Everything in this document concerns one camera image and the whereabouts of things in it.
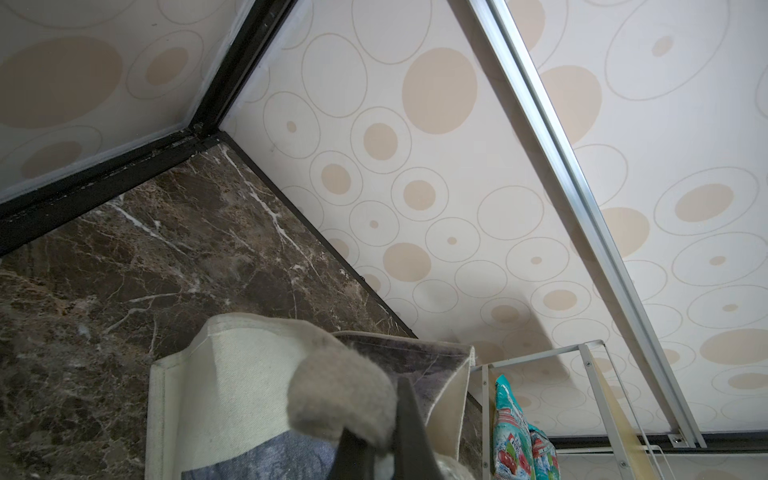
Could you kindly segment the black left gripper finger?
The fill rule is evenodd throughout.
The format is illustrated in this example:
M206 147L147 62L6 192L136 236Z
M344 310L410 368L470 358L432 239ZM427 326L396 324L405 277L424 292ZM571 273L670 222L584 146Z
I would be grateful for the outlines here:
M412 383L397 383L397 411L393 436L395 480L441 480Z

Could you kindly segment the white canvas grocery bag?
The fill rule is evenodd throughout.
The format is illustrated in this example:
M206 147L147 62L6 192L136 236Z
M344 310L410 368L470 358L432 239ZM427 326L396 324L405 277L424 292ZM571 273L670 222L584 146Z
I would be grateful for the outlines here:
M303 320L229 313L150 370L149 479L394 479L407 378L442 479L459 445L474 351Z

